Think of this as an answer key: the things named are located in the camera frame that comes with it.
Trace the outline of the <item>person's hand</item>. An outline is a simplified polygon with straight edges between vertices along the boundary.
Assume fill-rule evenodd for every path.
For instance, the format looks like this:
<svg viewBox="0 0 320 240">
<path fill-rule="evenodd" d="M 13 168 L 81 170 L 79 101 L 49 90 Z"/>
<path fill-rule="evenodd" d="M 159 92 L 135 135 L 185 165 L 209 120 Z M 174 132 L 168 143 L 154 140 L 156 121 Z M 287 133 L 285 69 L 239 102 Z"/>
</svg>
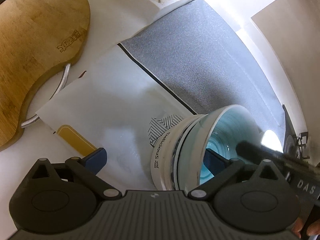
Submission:
<svg viewBox="0 0 320 240">
<path fill-rule="evenodd" d="M 314 215 L 313 219 L 313 223 L 308 226 L 306 233 L 304 233 L 304 235 L 307 235 L 308 237 L 319 235 L 319 214 Z M 304 220 L 298 217 L 291 229 L 292 233 L 295 234 L 299 239 L 302 238 L 301 231 L 303 230 L 304 225 Z"/>
</svg>

